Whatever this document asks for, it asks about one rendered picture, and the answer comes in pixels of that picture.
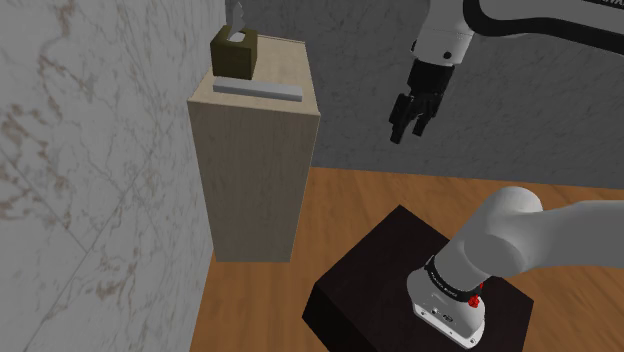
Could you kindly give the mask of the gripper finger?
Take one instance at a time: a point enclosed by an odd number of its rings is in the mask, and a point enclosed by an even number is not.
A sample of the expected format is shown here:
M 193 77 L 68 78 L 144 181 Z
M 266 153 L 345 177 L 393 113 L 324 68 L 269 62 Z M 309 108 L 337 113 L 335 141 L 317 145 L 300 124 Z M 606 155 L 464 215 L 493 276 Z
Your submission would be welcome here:
M 400 93 L 394 103 L 389 122 L 392 124 L 390 141 L 399 144 L 408 124 L 414 119 L 415 97 Z
M 421 136 L 427 124 L 436 117 L 441 99 L 434 97 L 424 100 L 417 109 L 414 128 L 412 133 Z

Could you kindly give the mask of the grey flat bar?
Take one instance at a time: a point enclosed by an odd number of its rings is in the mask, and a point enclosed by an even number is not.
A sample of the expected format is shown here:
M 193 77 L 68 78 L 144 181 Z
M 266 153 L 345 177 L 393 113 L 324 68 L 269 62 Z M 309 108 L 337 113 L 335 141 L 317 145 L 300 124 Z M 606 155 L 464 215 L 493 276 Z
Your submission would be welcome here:
M 303 101 L 303 90 L 297 85 L 262 82 L 256 80 L 216 77 L 213 90 L 219 93 L 236 94 L 284 101 Z

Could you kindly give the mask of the beige wooden cabinet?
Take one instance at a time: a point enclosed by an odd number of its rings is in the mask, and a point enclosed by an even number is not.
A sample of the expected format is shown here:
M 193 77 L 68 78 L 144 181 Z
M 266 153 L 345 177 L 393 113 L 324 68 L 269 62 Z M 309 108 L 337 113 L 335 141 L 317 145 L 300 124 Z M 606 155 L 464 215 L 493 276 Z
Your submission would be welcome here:
M 321 119 L 304 42 L 260 36 L 254 78 L 302 99 L 217 92 L 208 72 L 187 101 L 220 262 L 290 261 Z

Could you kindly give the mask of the dark robot stand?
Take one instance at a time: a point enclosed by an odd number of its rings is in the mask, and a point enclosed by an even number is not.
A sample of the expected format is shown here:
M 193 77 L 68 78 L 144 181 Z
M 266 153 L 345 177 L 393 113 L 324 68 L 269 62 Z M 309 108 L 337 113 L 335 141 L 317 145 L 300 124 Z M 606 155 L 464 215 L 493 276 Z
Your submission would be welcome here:
M 485 283 L 485 329 L 472 349 L 414 314 L 407 277 L 447 241 L 398 206 L 314 284 L 304 321 L 328 352 L 523 352 L 533 301 L 501 278 Z

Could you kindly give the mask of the olive tissue box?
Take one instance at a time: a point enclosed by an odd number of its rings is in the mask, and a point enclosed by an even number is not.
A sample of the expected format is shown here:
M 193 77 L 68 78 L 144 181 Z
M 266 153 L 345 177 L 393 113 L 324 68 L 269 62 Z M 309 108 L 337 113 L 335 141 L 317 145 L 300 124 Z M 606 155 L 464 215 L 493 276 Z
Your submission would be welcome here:
M 223 25 L 210 43 L 212 72 L 217 77 L 251 80 L 258 57 L 258 32 L 246 26 L 237 2 L 232 23 Z

